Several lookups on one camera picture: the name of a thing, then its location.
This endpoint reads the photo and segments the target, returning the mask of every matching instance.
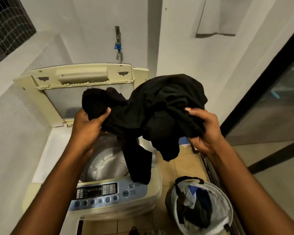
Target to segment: display screen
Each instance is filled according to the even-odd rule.
[[[118,183],[111,183],[98,186],[87,186],[76,189],[74,200],[113,195],[118,193]]]

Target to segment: washing machine drum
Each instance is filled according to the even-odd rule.
[[[97,139],[93,156],[80,177],[82,182],[107,180],[128,174],[117,137],[107,133]]]

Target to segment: laundry hamper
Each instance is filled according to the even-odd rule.
[[[178,195],[176,191],[184,191],[188,186],[199,187],[209,194],[212,214],[207,228],[198,227],[196,230],[188,230],[184,224],[179,223],[176,205]],[[228,197],[217,186],[210,182],[204,182],[198,177],[182,176],[177,178],[175,184],[166,194],[165,205],[169,216],[176,221],[177,226],[184,235],[217,235],[228,231],[232,224],[233,208]]]

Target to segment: window mesh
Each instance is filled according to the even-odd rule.
[[[35,33],[20,0],[0,0],[0,61]]]

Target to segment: person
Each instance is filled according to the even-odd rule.
[[[217,116],[201,109],[186,108],[204,120],[206,133],[190,138],[206,154],[222,180],[231,202],[250,235],[294,235],[294,221],[266,193],[221,134]],[[74,119],[71,138],[59,161],[41,186],[12,235],[59,234],[79,177],[101,134],[101,124],[110,114],[88,120],[80,110]]]

